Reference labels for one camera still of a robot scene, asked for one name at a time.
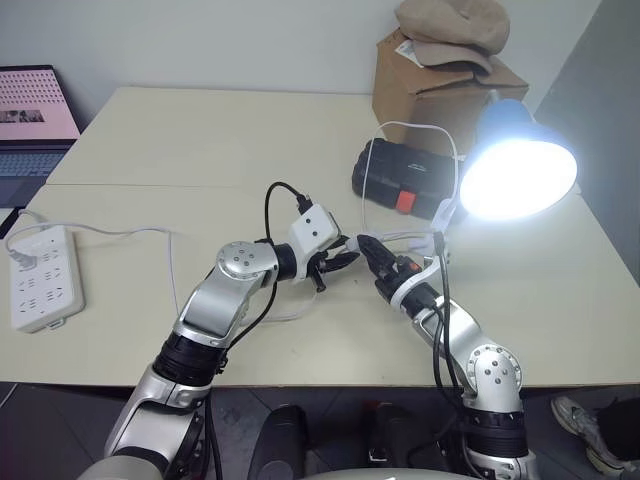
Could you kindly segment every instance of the black cable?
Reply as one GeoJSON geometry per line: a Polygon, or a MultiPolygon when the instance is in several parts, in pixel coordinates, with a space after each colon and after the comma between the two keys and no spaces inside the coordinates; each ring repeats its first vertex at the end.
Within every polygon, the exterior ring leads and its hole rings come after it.
{"type": "Polygon", "coordinates": [[[444,397],[444,399],[453,407],[456,413],[460,413],[461,407],[456,397],[451,397],[444,386],[442,385],[442,378],[440,376],[440,338],[442,337],[442,331],[444,329],[444,316],[439,308],[435,309],[436,315],[438,316],[438,326],[436,327],[436,332],[433,337],[433,377],[436,381],[436,387],[438,389],[438,393],[444,397]]]}
{"type": "MultiPolygon", "coordinates": [[[[296,200],[298,200],[298,204],[301,201],[306,200],[304,195],[302,195],[298,190],[293,188],[288,183],[274,182],[271,185],[269,185],[269,188],[267,189],[267,193],[264,196],[264,233],[266,235],[267,242],[269,242],[269,244],[271,245],[273,245],[273,239],[271,238],[271,226],[269,224],[269,202],[271,201],[271,194],[277,187],[281,187],[289,190],[293,195],[295,195],[296,200]]],[[[274,281],[273,287],[271,289],[271,297],[269,297],[267,306],[264,308],[262,313],[258,315],[258,318],[256,318],[247,328],[245,328],[242,332],[240,332],[231,341],[231,343],[229,344],[229,348],[227,348],[227,352],[231,350],[231,348],[233,348],[233,346],[236,345],[240,340],[242,340],[251,330],[253,330],[264,319],[264,317],[267,316],[267,314],[269,313],[269,310],[271,310],[271,306],[273,305],[273,302],[276,299],[277,292],[278,292],[278,283],[274,281]]]]}
{"type": "Polygon", "coordinates": [[[227,352],[231,350],[240,340],[242,340],[251,330],[256,328],[258,324],[262,321],[262,319],[267,316],[267,313],[269,313],[269,310],[271,310],[271,306],[273,305],[273,302],[276,299],[277,292],[278,292],[278,283],[274,282],[273,287],[271,288],[271,296],[269,297],[269,302],[267,302],[267,306],[264,307],[264,310],[260,315],[258,315],[258,318],[256,318],[253,322],[251,322],[251,324],[247,328],[245,328],[233,340],[231,340],[231,343],[229,344],[229,348],[227,348],[227,352]]]}
{"type": "Polygon", "coordinates": [[[448,401],[449,396],[444,392],[442,378],[440,377],[440,337],[442,336],[442,329],[444,328],[444,318],[439,308],[436,307],[435,312],[438,315],[438,325],[436,326],[436,332],[433,336],[433,348],[431,349],[433,355],[433,377],[435,378],[438,391],[444,395],[448,401]]]}
{"type": "MultiPolygon", "coordinates": [[[[289,192],[291,192],[293,195],[295,195],[296,200],[298,201],[298,209],[304,208],[307,206],[308,203],[310,203],[310,201],[304,195],[302,195],[300,192],[298,192],[298,190],[293,188],[288,183],[274,182],[269,186],[269,188],[267,189],[267,193],[264,197],[264,231],[266,235],[266,240],[271,245],[273,245],[273,240],[271,238],[271,227],[269,225],[269,202],[271,200],[271,193],[277,187],[285,188],[289,190],[289,192]]],[[[247,328],[245,328],[233,340],[231,340],[231,343],[229,344],[229,347],[227,347],[225,355],[221,357],[221,361],[222,361],[222,358],[226,358],[226,353],[228,353],[229,350],[231,350],[240,340],[242,340],[249,332],[251,332],[251,330],[257,327],[258,324],[264,319],[264,317],[267,316],[267,314],[269,313],[269,310],[271,310],[271,307],[273,306],[273,302],[276,299],[277,292],[278,292],[278,283],[274,281],[273,287],[271,288],[271,296],[269,297],[269,301],[267,302],[267,305],[265,306],[264,310],[262,311],[262,313],[260,313],[260,315],[258,315],[258,318],[256,318],[253,322],[251,322],[251,324],[247,328]]],[[[219,367],[220,367],[220,364],[218,364],[218,366],[216,367],[216,370],[215,370],[216,372],[218,372],[219,367]]],[[[216,472],[216,480],[222,480],[222,461],[220,458],[220,447],[218,445],[218,437],[216,435],[216,429],[213,424],[213,412],[211,411],[211,390],[209,390],[209,393],[206,396],[205,402],[206,403],[204,407],[205,427],[204,427],[204,452],[203,452],[204,456],[202,459],[202,468],[200,470],[200,478],[201,480],[204,480],[207,476],[207,472],[209,470],[209,464],[211,462],[210,452],[212,451],[213,465],[216,472]]]]}
{"type": "Polygon", "coordinates": [[[211,463],[211,440],[210,440],[210,430],[208,428],[209,419],[207,418],[207,405],[211,402],[211,389],[207,393],[207,396],[204,397],[205,406],[204,406],[204,441],[202,443],[202,465],[200,466],[200,476],[199,480],[205,480],[207,478],[207,473],[209,472],[209,464],[211,463]]]}
{"type": "Polygon", "coordinates": [[[485,478],[471,462],[471,457],[469,457],[469,452],[467,451],[467,440],[464,438],[464,434],[460,436],[460,445],[462,447],[462,458],[464,458],[464,462],[467,464],[467,468],[471,474],[476,478],[485,478]]]}
{"type": "Polygon", "coordinates": [[[211,390],[207,398],[207,404],[204,406],[205,429],[209,429],[209,443],[213,451],[213,468],[216,472],[216,480],[222,480],[222,460],[220,458],[220,446],[218,445],[218,436],[216,435],[216,427],[213,424],[213,411],[211,410],[211,390]]]}
{"type": "Polygon", "coordinates": [[[277,187],[281,187],[281,188],[286,188],[287,190],[289,190],[292,194],[295,195],[296,199],[298,201],[300,201],[300,198],[304,199],[304,195],[302,195],[298,190],[296,190],[295,188],[293,188],[291,185],[289,185],[288,183],[285,182],[274,182],[271,185],[269,185],[269,188],[267,189],[267,194],[264,197],[264,233],[267,237],[267,241],[273,245],[273,240],[271,240],[271,227],[269,225],[269,201],[271,200],[271,193],[277,188],[277,187]]]}
{"type": "Polygon", "coordinates": [[[438,431],[432,438],[430,438],[428,441],[423,442],[419,445],[416,445],[415,447],[412,447],[408,452],[407,452],[407,466],[409,468],[415,468],[413,466],[413,456],[418,453],[420,450],[430,447],[431,445],[434,445],[436,443],[438,443],[440,440],[442,440],[442,438],[449,433],[449,430],[451,430],[451,427],[453,427],[456,423],[456,421],[458,420],[458,414],[454,413],[453,415],[451,415],[451,418],[449,418],[449,420],[447,420],[447,422],[442,426],[442,428],[440,429],[440,431],[438,431]]]}
{"type": "Polygon", "coordinates": [[[453,368],[453,359],[451,358],[451,348],[449,345],[449,324],[451,321],[451,293],[449,291],[449,272],[447,271],[447,261],[444,258],[444,252],[438,252],[438,259],[440,260],[440,274],[442,276],[442,295],[444,297],[444,338],[442,343],[444,344],[444,358],[447,362],[447,370],[451,377],[451,384],[454,390],[458,389],[458,379],[456,378],[456,372],[453,368]]]}

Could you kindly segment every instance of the power cord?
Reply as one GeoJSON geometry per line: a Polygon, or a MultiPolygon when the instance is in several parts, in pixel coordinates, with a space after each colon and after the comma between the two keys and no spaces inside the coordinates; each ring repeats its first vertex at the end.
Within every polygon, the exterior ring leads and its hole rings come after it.
{"type": "MultiPolygon", "coordinates": [[[[271,200],[271,194],[278,187],[288,190],[296,197],[296,200],[298,201],[298,210],[300,211],[300,213],[305,212],[311,206],[311,200],[309,200],[307,197],[302,195],[300,192],[298,192],[295,188],[293,188],[288,183],[285,183],[285,182],[272,183],[267,189],[267,193],[264,197],[264,231],[266,235],[265,241],[270,245],[273,245],[273,239],[271,238],[271,226],[269,224],[269,202],[271,200]]],[[[253,322],[251,322],[249,326],[247,326],[244,330],[242,330],[242,332],[236,335],[236,337],[229,344],[229,347],[227,348],[225,355],[223,355],[223,358],[226,358],[226,355],[229,353],[229,350],[231,350],[234,346],[236,346],[238,342],[240,342],[244,337],[246,337],[249,334],[249,332],[251,332],[254,328],[258,326],[258,324],[260,324],[260,322],[262,322],[262,320],[264,320],[264,318],[269,313],[269,310],[271,310],[271,307],[273,306],[273,302],[276,299],[277,293],[278,293],[278,282],[274,281],[273,287],[271,288],[271,296],[269,297],[269,301],[267,302],[267,305],[265,306],[264,310],[262,310],[260,315],[258,315],[258,317],[253,322]]],[[[213,414],[211,411],[211,390],[209,390],[209,393],[207,394],[206,404],[205,404],[204,445],[205,445],[205,452],[204,452],[204,457],[202,462],[202,469],[200,472],[201,480],[204,480],[206,478],[206,474],[209,469],[209,462],[210,462],[209,450],[213,452],[213,462],[214,462],[215,471],[216,471],[216,480],[222,480],[222,462],[220,459],[220,447],[218,445],[217,435],[216,435],[215,427],[213,425],[213,414]]]]}
{"type": "Polygon", "coordinates": [[[444,436],[447,433],[449,433],[449,430],[451,430],[451,427],[453,427],[455,425],[457,420],[458,420],[458,414],[454,413],[451,417],[449,417],[449,420],[447,420],[445,422],[445,424],[442,426],[442,428],[432,438],[430,438],[426,442],[423,442],[423,443],[421,443],[419,445],[416,445],[415,447],[412,447],[407,452],[407,466],[409,468],[415,468],[415,466],[413,465],[413,457],[414,457],[414,455],[416,455],[420,450],[423,450],[423,449],[425,449],[427,447],[430,447],[431,445],[435,445],[440,440],[442,440],[444,438],[444,436]]]}
{"type": "Polygon", "coordinates": [[[48,221],[44,215],[41,215],[38,212],[34,212],[33,210],[28,210],[26,208],[22,208],[22,209],[18,210],[18,215],[29,215],[37,223],[46,223],[48,221]]]}
{"type": "Polygon", "coordinates": [[[6,405],[6,403],[9,401],[9,399],[11,398],[11,396],[13,395],[13,393],[16,391],[17,388],[18,388],[18,384],[14,383],[13,386],[9,389],[9,392],[4,396],[4,398],[0,402],[0,409],[6,405]]]}
{"type": "MultiPolygon", "coordinates": [[[[275,314],[267,315],[266,317],[264,317],[262,319],[262,323],[264,323],[264,322],[290,322],[292,320],[296,320],[296,319],[302,317],[304,314],[306,314],[311,309],[311,307],[313,306],[313,304],[315,303],[317,298],[318,298],[318,292],[317,292],[317,290],[314,289],[313,290],[313,295],[308,300],[303,302],[296,310],[294,310],[292,312],[275,313],[275,314]]],[[[240,326],[241,327],[247,326],[250,323],[252,323],[254,320],[252,320],[251,318],[247,317],[247,318],[245,318],[244,320],[242,320],[240,322],[240,326]]]]}
{"type": "MultiPolygon", "coordinates": [[[[271,201],[271,194],[278,187],[288,190],[292,195],[296,197],[296,200],[298,201],[298,211],[301,214],[306,212],[312,205],[311,200],[309,200],[307,197],[302,195],[298,190],[293,188],[288,183],[274,182],[271,185],[269,185],[269,188],[267,188],[267,193],[265,194],[265,197],[264,197],[264,232],[266,236],[265,241],[272,246],[273,246],[273,239],[271,238],[271,225],[269,221],[269,204],[271,201]]],[[[273,306],[273,302],[276,299],[277,293],[278,293],[278,282],[274,281],[273,287],[271,288],[271,296],[269,297],[269,301],[267,302],[267,305],[265,306],[264,310],[262,310],[260,315],[258,315],[258,317],[253,322],[251,322],[249,326],[247,326],[242,332],[240,332],[231,341],[231,343],[229,344],[229,348],[227,348],[227,352],[231,350],[235,345],[237,345],[240,340],[242,340],[249,332],[251,332],[251,330],[256,328],[258,324],[265,319],[265,317],[269,313],[269,310],[271,310],[271,307],[273,306]]]]}
{"type": "Polygon", "coordinates": [[[464,462],[467,464],[467,468],[471,474],[476,478],[485,478],[484,475],[482,475],[473,465],[471,457],[469,457],[469,452],[467,451],[467,440],[464,438],[464,434],[460,435],[460,445],[462,447],[462,458],[464,458],[464,462]]]}
{"type": "MultiPolygon", "coordinates": [[[[33,215],[33,213],[34,212],[28,211],[27,214],[33,215]]],[[[49,227],[56,227],[56,226],[82,228],[85,230],[90,230],[92,232],[101,233],[103,235],[110,235],[110,236],[133,235],[135,233],[147,232],[147,231],[160,232],[160,233],[166,234],[167,235],[167,264],[169,267],[169,282],[171,287],[171,296],[172,296],[173,306],[175,307],[175,310],[176,310],[176,314],[177,315],[180,314],[180,309],[178,307],[178,297],[176,295],[176,282],[175,282],[175,276],[173,272],[173,242],[172,242],[171,230],[165,227],[156,227],[156,226],[146,227],[145,226],[145,227],[134,228],[131,230],[110,231],[110,230],[103,230],[101,228],[92,227],[91,225],[85,225],[83,223],[76,223],[76,222],[40,222],[40,223],[34,223],[32,225],[27,225],[26,227],[18,228],[12,231],[10,234],[6,235],[4,237],[4,248],[7,254],[9,255],[9,257],[17,261],[23,268],[32,268],[37,263],[37,258],[33,255],[28,255],[26,253],[18,252],[12,249],[9,246],[9,242],[16,235],[19,235],[23,232],[34,230],[34,229],[46,229],[49,227]]]]}
{"type": "Polygon", "coordinates": [[[434,241],[436,247],[436,254],[438,255],[438,260],[440,263],[440,275],[442,277],[442,295],[444,300],[444,358],[447,362],[447,370],[449,371],[449,376],[451,377],[451,384],[454,389],[458,389],[458,379],[456,378],[456,373],[453,368],[453,359],[451,358],[451,348],[449,345],[449,324],[451,321],[451,293],[449,290],[449,271],[447,268],[447,259],[445,258],[445,244],[444,244],[444,235],[442,232],[434,233],[434,241]]]}
{"type": "Polygon", "coordinates": [[[433,362],[433,377],[436,381],[436,388],[438,393],[453,407],[456,413],[460,413],[461,407],[460,403],[456,397],[452,397],[447,393],[444,389],[444,385],[442,384],[442,376],[440,374],[440,339],[442,338],[442,332],[444,330],[445,319],[444,315],[440,311],[439,308],[435,309],[436,315],[438,316],[438,325],[436,326],[436,332],[433,337],[433,348],[432,348],[432,362],[433,362]]]}

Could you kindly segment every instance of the laptop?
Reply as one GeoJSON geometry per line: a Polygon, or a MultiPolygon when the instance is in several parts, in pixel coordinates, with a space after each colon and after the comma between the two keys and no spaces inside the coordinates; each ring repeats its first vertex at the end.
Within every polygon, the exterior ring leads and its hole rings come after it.
{"type": "Polygon", "coordinates": [[[27,205],[79,136],[51,65],[0,67],[0,208],[27,205]]]}

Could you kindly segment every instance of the power outlet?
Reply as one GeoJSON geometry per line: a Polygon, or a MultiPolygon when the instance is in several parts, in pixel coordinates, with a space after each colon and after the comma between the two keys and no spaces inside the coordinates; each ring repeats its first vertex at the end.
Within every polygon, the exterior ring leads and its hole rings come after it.
{"type": "Polygon", "coordinates": [[[75,243],[63,226],[51,227],[12,243],[12,249],[37,257],[23,269],[11,263],[11,325],[33,333],[58,325],[84,308],[75,243]]]}

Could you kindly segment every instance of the white wall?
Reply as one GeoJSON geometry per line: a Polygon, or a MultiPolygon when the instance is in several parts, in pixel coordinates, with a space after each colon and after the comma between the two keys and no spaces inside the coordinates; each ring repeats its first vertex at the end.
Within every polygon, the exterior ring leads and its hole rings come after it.
{"type": "MultiPolygon", "coordinates": [[[[537,108],[600,0],[503,0],[537,108]]],[[[90,120],[119,85],[368,93],[400,0],[0,0],[0,64],[57,67],[90,120]]]]}

